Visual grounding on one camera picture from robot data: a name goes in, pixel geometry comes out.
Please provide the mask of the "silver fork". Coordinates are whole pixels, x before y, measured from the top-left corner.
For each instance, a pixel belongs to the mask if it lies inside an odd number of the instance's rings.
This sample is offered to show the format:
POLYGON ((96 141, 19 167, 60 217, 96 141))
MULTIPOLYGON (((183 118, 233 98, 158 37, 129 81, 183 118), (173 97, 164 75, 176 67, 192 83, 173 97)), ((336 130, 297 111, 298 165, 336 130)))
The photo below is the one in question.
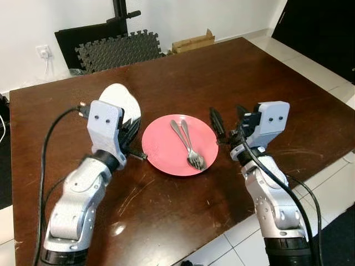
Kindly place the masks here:
POLYGON ((192 145, 192 140, 189 135, 189 127, 187 125, 187 122, 185 120, 181 120, 180 127, 184 131, 184 134, 187 137, 187 142, 189 144, 190 151, 188 154, 188 160, 190 165, 192 165, 193 168, 198 169, 200 171, 206 170, 205 158, 202 155, 200 155, 200 153, 198 153, 192 145))

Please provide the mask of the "black door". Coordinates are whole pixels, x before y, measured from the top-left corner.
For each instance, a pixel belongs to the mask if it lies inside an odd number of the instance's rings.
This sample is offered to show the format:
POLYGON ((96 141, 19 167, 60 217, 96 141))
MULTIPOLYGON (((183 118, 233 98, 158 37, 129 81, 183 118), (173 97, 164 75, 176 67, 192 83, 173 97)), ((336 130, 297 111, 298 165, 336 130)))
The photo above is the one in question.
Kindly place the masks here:
POLYGON ((355 0, 287 0, 272 38, 355 81, 355 0))

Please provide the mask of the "dark grey foam puzzle mat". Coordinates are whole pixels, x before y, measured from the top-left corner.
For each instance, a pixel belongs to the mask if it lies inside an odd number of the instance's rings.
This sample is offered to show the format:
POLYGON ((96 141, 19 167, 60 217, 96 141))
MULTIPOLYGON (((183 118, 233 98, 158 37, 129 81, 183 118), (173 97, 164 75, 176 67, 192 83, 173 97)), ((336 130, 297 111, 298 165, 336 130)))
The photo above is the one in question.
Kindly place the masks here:
POLYGON ((98 73, 166 56, 158 34, 146 29, 79 44, 74 51, 86 73, 98 73))

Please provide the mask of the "dark floor mat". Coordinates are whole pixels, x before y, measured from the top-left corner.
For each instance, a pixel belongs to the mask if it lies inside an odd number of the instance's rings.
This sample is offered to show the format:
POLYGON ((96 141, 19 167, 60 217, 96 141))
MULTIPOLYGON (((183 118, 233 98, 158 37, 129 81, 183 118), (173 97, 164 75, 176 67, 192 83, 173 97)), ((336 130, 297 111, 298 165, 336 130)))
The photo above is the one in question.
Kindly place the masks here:
POLYGON ((354 258, 354 205, 340 214, 328 225, 322 224, 321 234, 317 234, 317 211, 308 214, 312 226, 312 243, 321 243, 323 266, 355 266, 354 258))

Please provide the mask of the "white plate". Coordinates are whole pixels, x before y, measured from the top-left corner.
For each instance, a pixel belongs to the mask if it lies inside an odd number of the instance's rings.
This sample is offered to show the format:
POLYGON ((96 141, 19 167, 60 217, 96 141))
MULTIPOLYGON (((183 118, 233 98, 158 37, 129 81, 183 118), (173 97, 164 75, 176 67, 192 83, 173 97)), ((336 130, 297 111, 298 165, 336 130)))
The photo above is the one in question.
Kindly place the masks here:
POLYGON ((112 104, 123 110, 121 127, 119 128, 121 131, 124 131, 124 126, 126 126, 133 117, 141 117, 139 102, 132 96, 125 85, 114 83, 107 86, 107 88, 102 91, 99 101, 112 104))

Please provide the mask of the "black flat board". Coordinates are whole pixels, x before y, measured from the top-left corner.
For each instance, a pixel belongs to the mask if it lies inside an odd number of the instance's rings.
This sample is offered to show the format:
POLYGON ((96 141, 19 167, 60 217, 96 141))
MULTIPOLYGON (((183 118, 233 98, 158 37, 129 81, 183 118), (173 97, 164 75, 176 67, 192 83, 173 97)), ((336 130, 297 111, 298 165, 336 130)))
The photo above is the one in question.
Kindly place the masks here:
POLYGON ((69 69, 85 69, 81 65, 78 53, 74 50, 85 43, 128 32, 126 19, 109 19, 106 23, 63 29, 55 32, 64 61, 69 69))

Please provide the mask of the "black metal stand pole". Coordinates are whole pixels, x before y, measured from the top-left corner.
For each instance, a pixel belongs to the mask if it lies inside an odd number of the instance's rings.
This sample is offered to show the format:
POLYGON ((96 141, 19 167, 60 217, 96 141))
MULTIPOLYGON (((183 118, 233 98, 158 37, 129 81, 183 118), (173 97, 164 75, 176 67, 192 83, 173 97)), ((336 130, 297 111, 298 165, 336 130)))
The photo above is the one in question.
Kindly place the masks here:
POLYGON ((125 22, 127 19, 141 15, 140 10, 129 12, 127 10, 126 0, 112 0, 112 3, 114 8, 114 18, 108 19, 106 21, 107 23, 125 22))

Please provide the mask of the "pink plate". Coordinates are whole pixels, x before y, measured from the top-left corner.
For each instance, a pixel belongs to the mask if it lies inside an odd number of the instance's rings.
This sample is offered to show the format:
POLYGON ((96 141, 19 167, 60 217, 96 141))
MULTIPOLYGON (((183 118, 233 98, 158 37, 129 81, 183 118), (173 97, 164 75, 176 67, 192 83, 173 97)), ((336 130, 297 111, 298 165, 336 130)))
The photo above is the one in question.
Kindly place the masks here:
POLYGON ((194 149, 205 158, 206 166, 210 167, 219 153, 216 135, 206 122, 196 117, 180 114, 158 117, 145 129, 141 139, 142 149, 150 164, 168 175, 197 175, 201 171, 189 165, 186 147, 170 126, 170 121, 181 120, 188 125, 194 149))

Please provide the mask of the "white wall socket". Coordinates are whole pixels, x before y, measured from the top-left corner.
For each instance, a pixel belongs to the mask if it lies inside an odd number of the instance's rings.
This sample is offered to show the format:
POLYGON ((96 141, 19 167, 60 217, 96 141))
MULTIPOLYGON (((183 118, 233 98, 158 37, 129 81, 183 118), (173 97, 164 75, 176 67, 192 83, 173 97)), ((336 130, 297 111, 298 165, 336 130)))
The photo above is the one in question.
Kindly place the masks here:
POLYGON ((39 45, 35 49, 39 58, 43 60, 51 60, 53 58, 53 53, 48 45, 39 45))

